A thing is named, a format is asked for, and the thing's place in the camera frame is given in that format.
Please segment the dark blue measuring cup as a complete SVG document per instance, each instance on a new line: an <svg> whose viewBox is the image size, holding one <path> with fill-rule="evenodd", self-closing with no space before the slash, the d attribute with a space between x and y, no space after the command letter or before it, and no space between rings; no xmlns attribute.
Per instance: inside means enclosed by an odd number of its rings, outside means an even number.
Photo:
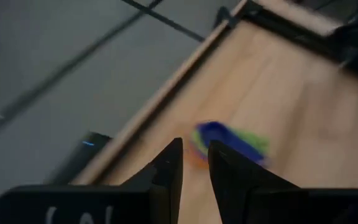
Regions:
<svg viewBox="0 0 358 224"><path fill-rule="evenodd" d="M210 141L217 140L236 150L251 161L260 165L264 164L266 155L263 156L250 144L237 137L230 130L230 127L217 121L208 121L197 124L195 129L199 131L201 139L207 148L209 148Z"/></svg>

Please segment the black device with blue light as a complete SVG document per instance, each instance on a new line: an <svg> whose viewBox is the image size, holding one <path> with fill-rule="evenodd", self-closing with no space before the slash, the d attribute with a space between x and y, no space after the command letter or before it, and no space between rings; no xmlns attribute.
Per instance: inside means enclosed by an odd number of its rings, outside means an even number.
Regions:
<svg viewBox="0 0 358 224"><path fill-rule="evenodd" d="M89 132L79 141L74 151L57 170L53 171L45 183L52 185L69 184L111 139L107 135Z"/></svg>

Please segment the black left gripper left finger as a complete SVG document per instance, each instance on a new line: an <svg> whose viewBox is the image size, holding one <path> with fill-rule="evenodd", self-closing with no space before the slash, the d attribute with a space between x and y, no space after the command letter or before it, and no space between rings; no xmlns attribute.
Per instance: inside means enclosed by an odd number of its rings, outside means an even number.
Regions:
<svg viewBox="0 0 358 224"><path fill-rule="evenodd" d="M0 196L0 224L177 224L183 140L120 185L21 185Z"/></svg>

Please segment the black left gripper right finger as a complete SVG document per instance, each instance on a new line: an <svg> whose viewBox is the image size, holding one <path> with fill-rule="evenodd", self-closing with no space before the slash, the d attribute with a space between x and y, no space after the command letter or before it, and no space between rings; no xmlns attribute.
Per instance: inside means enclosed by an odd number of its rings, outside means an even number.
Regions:
<svg viewBox="0 0 358 224"><path fill-rule="evenodd" d="M223 224L358 224L358 189L298 187L219 141L208 164Z"/></svg>

